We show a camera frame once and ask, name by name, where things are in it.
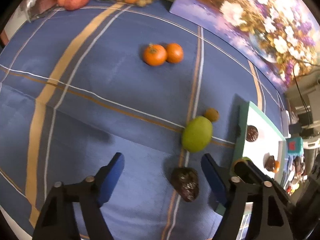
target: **purple flower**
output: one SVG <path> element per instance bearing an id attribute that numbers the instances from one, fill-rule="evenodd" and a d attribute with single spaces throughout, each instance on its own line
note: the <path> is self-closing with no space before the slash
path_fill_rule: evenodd
<path id="1" fill-rule="evenodd" d="M 293 70 L 293 60 L 290 59 L 290 60 L 287 62 L 287 68 L 286 68 L 286 70 L 285 70 L 285 73 L 286 73 L 287 75 L 291 75 L 292 70 Z"/>
<path id="2" fill-rule="evenodd" d="M 261 14 L 263 17 L 266 17 L 268 12 L 267 12 L 267 7 L 264 4 L 261 3 L 256 3 L 257 8 L 260 10 Z"/>
<path id="3" fill-rule="evenodd" d="M 309 31 L 311 31 L 312 23 L 311 22 L 301 23 L 298 29 L 301 30 L 304 35 L 306 35 L 308 34 Z"/>
<path id="4" fill-rule="evenodd" d="M 282 23 L 276 23 L 275 26 L 276 26 L 277 30 L 281 30 L 284 27 L 284 25 Z"/>
<path id="5" fill-rule="evenodd" d="M 300 40 L 303 42 L 303 44 L 305 46 L 315 46 L 316 45 L 315 41 L 310 36 L 303 36 Z"/>

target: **cable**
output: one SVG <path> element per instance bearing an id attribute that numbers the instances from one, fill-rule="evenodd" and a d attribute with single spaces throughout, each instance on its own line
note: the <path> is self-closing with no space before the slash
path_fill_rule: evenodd
<path id="1" fill-rule="evenodd" d="M 304 109 L 306 110 L 307 115 L 308 115 L 309 125 L 311 125 L 310 111 L 309 111 L 309 109 L 308 109 L 308 107 L 307 107 L 307 104 L 305 103 L 305 101 L 304 101 L 304 99 L 303 99 L 303 97 L 302 97 L 302 95 L 301 95 L 301 92 L 300 92 L 300 89 L 299 89 L 299 86 L 298 86 L 298 82 L 297 82 L 297 79 L 296 79 L 296 75 L 294 74 L 294 70 L 293 70 L 293 76 L 294 76 L 294 81 L 296 82 L 296 85 L 297 85 L 297 89 L 298 89 L 298 92 L 299 92 L 299 95 L 300 95 L 302 104 L 303 104 Z"/>

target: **green-rimmed tray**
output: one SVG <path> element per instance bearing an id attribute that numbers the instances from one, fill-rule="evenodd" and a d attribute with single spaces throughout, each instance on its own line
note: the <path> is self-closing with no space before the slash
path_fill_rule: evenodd
<path id="1" fill-rule="evenodd" d="M 254 142 L 246 140 L 247 127 L 253 125 L 258 129 L 258 139 Z M 271 120 L 251 101 L 240 106 L 240 135 L 236 139 L 233 163 L 242 157 L 248 157 L 266 175 L 274 178 L 279 184 L 284 170 L 286 140 Z M 278 173 L 264 168 L 265 160 L 273 155 L 280 162 Z"/>

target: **dark brown fruit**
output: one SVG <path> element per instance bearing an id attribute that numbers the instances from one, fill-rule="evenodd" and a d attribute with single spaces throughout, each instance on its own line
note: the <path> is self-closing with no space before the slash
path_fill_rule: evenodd
<path id="1" fill-rule="evenodd" d="M 258 139 L 258 135 L 258 129 L 253 125 L 248 125 L 246 140 L 248 142 L 254 142 Z"/>
<path id="2" fill-rule="evenodd" d="M 276 161 L 275 161 L 275 157 L 273 155 L 269 156 L 266 164 L 264 165 L 264 167 L 266 168 L 267 171 L 272 171 L 275 172 L 276 169 Z"/>
<path id="3" fill-rule="evenodd" d="M 194 201 L 199 195 L 198 173 L 193 168 L 175 168 L 170 183 L 186 202 Z"/>

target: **white stripe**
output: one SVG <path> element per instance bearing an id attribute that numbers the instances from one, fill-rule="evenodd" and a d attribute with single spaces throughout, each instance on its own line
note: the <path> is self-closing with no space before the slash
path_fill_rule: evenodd
<path id="1" fill-rule="evenodd" d="M 96 6 L 93 6 L 93 7 L 90 7 L 90 6 L 86 6 L 86 7 L 82 7 L 81 9 L 105 9 L 105 8 L 109 8 L 109 7 L 103 7 L 103 6 L 99 6 L 99 7 L 96 7 Z M 160 21 L 164 21 L 164 22 L 167 22 L 171 25 L 174 25 L 182 30 L 185 30 L 186 32 L 196 36 L 196 37 L 199 37 L 196 33 L 193 33 L 192 31 L 182 27 L 182 26 L 179 26 L 173 22 L 170 22 L 170 21 L 167 21 L 165 19 L 162 19 L 160 17 L 157 17 L 157 16 L 154 16 L 154 15 L 149 15 L 149 14 L 145 14 L 145 13 L 142 13 L 142 12 L 137 12 L 137 11 L 133 11 L 133 10 L 126 10 L 126 9 L 121 9 L 121 8 L 117 8 L 116 10 L 125 10 L 127 12 L 131 12 L 131 13 L 136 13 L 136 14 L 140 14 L 140 15 L 144 15 L 144 16 L 148 16 L 148 17 L 151 17 L 151 18 L 155 18 L 155 19 L 158 19 Z M 228 56 L 229 58 L 231 58 L 233 61 L 235 61 L 236 63 L 238 63 L 242 68 L 244 68 L 244 70 L 246 70 L 250 75 L 253 76 L 253 78 L 255 78 L 256 80 L 258 80 L 244 65 L 242 65 L 238 60 L 236 60 L 234 57 L 232 57 L 230 54 L 226 53 L 223 49 L 219 48 L 218 46 L 216 46 L 215 44 L 211 43 L 210 41 L 207 41 L 206 39 L 204 39 L 203 37 L 199 37 L 201 38 L 202 40 L 204 40 L 205 42 L 207 42 L 208 44 L 210 44 L 211 46 L 215 47 L 217 50 L 221 51 L 223 54 L 225 54 L 226 56 Z M 268 92 L 268 94 L 271 96 L 271 98 L 273 99 L 273 101 L 279 106 L 279 104 L 277 103 L 277 101 L 273 98 L 273 96 L 271 95 L 270 91 L 265 87 L 264 84 L 262 84 L 260 82 L 260 84 L 264 87 L 264 89 Z"/>
<path id="2" fill-rule="evenodd" d="M 18 191 L 18 193 L 19 193 L 20 195 L 26 197 L 25 195 L 23 195 L 23 194 L 20 192 L 20 190 L 18 190 L 18 189 L 15 187 L 15 185 L 13 185 L 13 184 L 6 178 L 6 176 L 5 176 L 1 171 L 0 171 L 0 174 L 2 175 L 2 177 L 4 177 L 4 179 L 5 179 L 7 182 L 9 182 L 9 184 L 10 184 L 16 191 Z"/>
<path id="3" fill-rule="evenodd" d="M 178 212 L 180 200 L 181 200 L 181 196 L 178 195 L 176 207 L 175 207 L 174 212 L 173 212 L 173 221 L 172 221 L 172 225 L 171 225 L 171 227 L 170 227 L 170 229 L 169 229 L 169 231 L 168 231 L 167 240 L 169 240 L 170 235 L 171 235 L 171 232 L 172 232 L 172 229 L 173 229 L 174 226 L 176 225 L 176 218 L 177 218 L 177 212 Z"/>
<path id="4" fill-rule="evenodd" d="M 12 69 L 11 71 L 13 71 L 13 72 L 18 72 L 18 73 L 29 74 L 29 75 L 31 75 L 31 76 L 38 77 L 38 78 L 42 78 L 42 79 L 46 79 L 46 80 L 54 80 L 54 81 L 56 81 L 56 82 L 58 82 L 58 83 L 60 83 L 60 84 L 62 84 L 62 85 L 66 85 L 65 83 L 61 82 L 60 80 L 57 80 L 57 79 L 54 79 L 54 78 L 47 78 L 47 77 L 35 75 L 35 74 L 33 74 L 33 73 L 26 72 L 26 71 L 21 71 L 21 70 L 14 70 L 14 69 Z M 170 124 L 172 124 L 172 125 L 174 125 L 174 126 L 177 126 L 177 127 L 180 127 L 180 128 L 185 128 L 183 125 L 180 125 L 180 124 L 171 122 L 171 121 L 169 121 L 169 120 L 163 119 L 163 118 L 158 117 L 158 116 L 155 116 L 155 115 L 153 115 L 153 114 L 148 114 L 148 113 L 145 113 L 145 112 L 143 112 L 143 111 L 134 109 L 134 108 L 132 108 L 132 107 L 125 106 L 125 105 L 121 105 L 121 104 L 119 104 L 119 103 L 117 103 L 117 102 L 114 102 L 114 101 L 111 101 L 111 100 L 109 100 L 109 99 L 103 98 L 103 97 L 101 97 L 101 96 L 97 95 L 96 93 L 91 92 L 91 91 L 89 91 L 89 90 L 82 89 L 82 88 L 78 88 L 78 87 L 75 87 L 75 86 L 72 86 L 72 85 L 69 85 L 69 87 L 71 87 L 71 88 L 73 88 L 73 89 L 77 89 L 77 90 L 83 91 L 83 92 L 87 92 L 87 93 L 89 93 L 89 94 L 92 94 L 92 95 L 96 96 L 97 98 L 100 98 L 100 99 L 103 100 L 103 101 L 106 101 L 106 102 L 115 104 L 115 105 L 117 105 L 117 106 L 121 106 L 121 107 L 123 107 L 123 108 L 129 109 L 129 110 L 132 110 L 132 111 L 135 111 L 135 112 L 137 112 L 137 113 L 140 113 L 140 114 L 144 114 L 144 115 L 153 117 L 153 118 L 155 118 L 155 119 L 158 119 L 158 120 L 161 120 L 161 121 L 170 123 Z"/>
<path id="5" fill-rule="evenodd" d="M 196 117 L 197 110 L 198 110 L 201 83 L 202 83 L 203 64 L 204 64 L 203 28 L 201 27 L 200 30 L 201 30 L 201 60 L 200 60 L 198 87 L 197 87 L 197 93 L 196 93 L 196 99 L 195 99 L 195 105 L 194 105 L 194 108 L 193 108 L 192 118 Z"/>
<path id="6" fill-rule="evenodd" d="M 261 85 L 261 82 L 260 82 L 260 77 L 259 77 L 259 74 L 258 74 L 258 70 L 257 70 L 257 67 L 254 65 L 254 68 L 256 70 L 256 73 L 257 73 L 257 76 L 258 76 L 258 80 L 259 80 L 259 83 Z M 266 113 L 266 97 L 264 96 L 264 91 L 263 91 L 263 87 L 261 87 L 261 90 L 262 90 L 262 95 L 263 95 L 263 100 L 264 100 L 264 109 L 263 109 L 263 113 L 265 114 Z"/>
<path id="7" fill-rule="evenodd" d="M 192 113 L 192 118 L 196 117 L 197 114 L 197 110 L 198 110 L 198 103 L 199 103 L 199 97 L 200 97 L 200 90 L 201 90 L 201 82 L 202 82 L 202 73 L 203 73 L 203 65 L 204 65 L 204 39 L 203 39 L 203 28 L 200 27 L 200 33 L 201 33 L 201 59 L 200 59 L 200 68 L 199 68 L 199 77 L 198 77 L 198 87 L 196 90 L 196 99 L 195 99 L 195 105 L 193 108 L 193 113 Z M 186 157 L 185 157 L 185 162 L 184 162 L 184 166 L 187 167 L 189 164 L 189 159 L 190 159 L 190 152 L 186 152 Z M 177 203 L 176 203 L 176 207 L 174 209 L 173 212 L 173 218 L 172 218 L 172 225 L 168 231 L 167 234 L 167 240 L 169 240 L 171 232 L 174 228 L 174 226 L 176 225 L 176 218 L 177 218 L 177 213 L 178 213 L 178 208 L 179 208 L 179 204 L 180 204 L 180 200 L 181 200 L 181 196 L 179 195 L 177 198 Z"/>
<path id="8" fill-rule="evenodd" d="M 72 82 L 73 77 L 76 74 L 76 71 L 78 70 L 80 64 L 82 63 L 83 59 L 85 56 L 87 56 L 87 54 L 89 53 L 89 51 L 92 49 L 92 47 L 94 46 L 94 44 L 97 42 L 97 40 L 103 35 L 103 33 L 105 33 L 105 31 L 109 28 L 109 26 L 113 23 L 113 21 L 120 15 L 124 13 L 123 11 L 120 11 L 119 13 L 117 13 L 109 22 L 108 24 L 102 29 L 102 31 L 93 39 L 93 41 L 91 42 L 91 44 L 89 45 L 89 47 L 85 50 L 85 52 L 82 54 L 82 56 L 79 58 L 77 64 L 75 65 L 75 68 L 73 69 L 69 80 L 63 90 L 63 93 L 60 97 L 60 100 L 58 101 L 58 103 L 55 105 L 55 107 L 53 108 L 53 115 L 52 115 L 52 120 L 51 120 L 51 127 L 50 127 L 50 132 L 49 132 L 49 138 L 48 138 L 48 145 L 47 145 L 47 153 L 46 153 L 46 157 L 45 157 L 45 166 L 44 166 L 44 199 L 47 198 L 47 173 L 48 173 L 48 162 L 49 162 L 49 152 L 50 152 L 50 145 L 51 145 L 51 140 L 52 140 L 52 134 L 53 134 L 53 128 L 54 128 L 54 122 L 55 122 L 55 118 L 56 118 L 56 112 L 58 107 L 61 105 L 67 90 Z"/>
<path id="9" fill-rule="evenodd" d="M 277 93 L 278 93 L 278 97 L 280 98 L 280 101 L 281 101 L 282 110 L 285 110 L 284 104 L 283 104 L 283 102 L 282 102 L 282 99 L 281 99 L 281 96 L 280 96 L 278 90 L 277 90 Z"/>
<path id="10" fill-rule="evenodd" d="M 283 134 L 281 108 L 280 108 L 280 127 L 281 127 L 281 134 Z"/>
<path id="11" fill-rule="evenodd" d="M 14 56 L 11 64 L 9 65 L 8 71 L 5 73 L 3 79 L 0 82 L 0 92 L 2 89 L 2 82 L 6 79 L 6 77 L 8 76 L 12 65 L 14 64 L 14 62 L 16 61 L 17 57 L 19 56 L 20 52 L 24 49 L 24 47 L 28 44 L 28 42 L 31 40 L 31 38 L 36 34 L 36 32 L 42 27 L 42 25 L 49 20 L 53 15 L 55 15 L 57 12 L 52 12 L 36 29 L 35 31 L 31 34 L 31 36 L 27 39 L 27 41 L 21 46 L 21 48 L 18 50 L 18 52 L 16 53 L 16 55 Z"/>
<path id="12" fill-rule="evenodd" d="M 215 136 L 211 136 L 211 137 L 214 138 L 214 139 L 217 139 L 217 140 L 219 140 L 219 141 L 227 142 L 227 143 L 230 143 L 230 144 L 235 144 L 235 143 L 233 143 L 233 142 L 230 142 L 230 141 L 227 141 L 227 140 L 224 140 L 224 139 L 220 139 L 220 138 L 215 137 Z"/>

